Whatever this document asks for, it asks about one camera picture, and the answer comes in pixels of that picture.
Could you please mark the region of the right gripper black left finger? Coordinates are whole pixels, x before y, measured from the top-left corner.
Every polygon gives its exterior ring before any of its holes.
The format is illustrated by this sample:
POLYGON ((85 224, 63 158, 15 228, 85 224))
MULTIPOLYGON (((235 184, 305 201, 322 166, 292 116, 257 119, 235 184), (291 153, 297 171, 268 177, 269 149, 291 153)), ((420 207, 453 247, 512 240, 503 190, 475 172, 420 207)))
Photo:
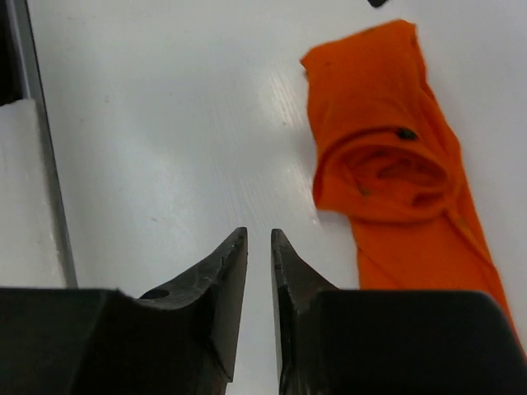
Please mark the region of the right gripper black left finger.
POLYGON ((2 393, 223 394, 234 378, 247 264, 240 227, 139 298, 2 289, 2 393))

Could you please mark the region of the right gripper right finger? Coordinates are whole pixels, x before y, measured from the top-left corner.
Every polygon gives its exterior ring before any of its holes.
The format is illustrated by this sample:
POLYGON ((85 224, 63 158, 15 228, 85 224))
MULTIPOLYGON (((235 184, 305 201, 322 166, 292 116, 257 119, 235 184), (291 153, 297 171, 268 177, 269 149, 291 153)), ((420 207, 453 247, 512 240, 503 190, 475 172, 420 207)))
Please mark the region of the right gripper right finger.
POLYGON ((526 357, 477 291, 341 290, 271 234, 282 394, 523 394, 526 357))

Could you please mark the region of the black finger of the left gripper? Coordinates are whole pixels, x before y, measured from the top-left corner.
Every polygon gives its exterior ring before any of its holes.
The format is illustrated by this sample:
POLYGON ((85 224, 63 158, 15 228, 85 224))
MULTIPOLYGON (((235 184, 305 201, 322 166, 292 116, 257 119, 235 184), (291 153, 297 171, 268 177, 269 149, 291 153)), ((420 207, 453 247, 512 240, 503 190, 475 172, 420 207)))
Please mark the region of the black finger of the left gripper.
POLYGON ((389 0, 367 0, 372 7, 382 7, 389 0))

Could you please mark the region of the orange t-shirt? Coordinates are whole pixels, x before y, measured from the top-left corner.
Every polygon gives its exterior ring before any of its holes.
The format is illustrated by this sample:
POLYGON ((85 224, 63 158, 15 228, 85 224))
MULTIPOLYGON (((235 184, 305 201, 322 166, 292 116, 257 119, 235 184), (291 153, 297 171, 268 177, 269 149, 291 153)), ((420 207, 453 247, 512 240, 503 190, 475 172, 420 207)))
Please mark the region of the orange t-shirt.
POLYGON ((348 218, 360 288, 481 291, 513 323, 415 24, 396 19, 318 45, 301 65, 314 204, 348 218))

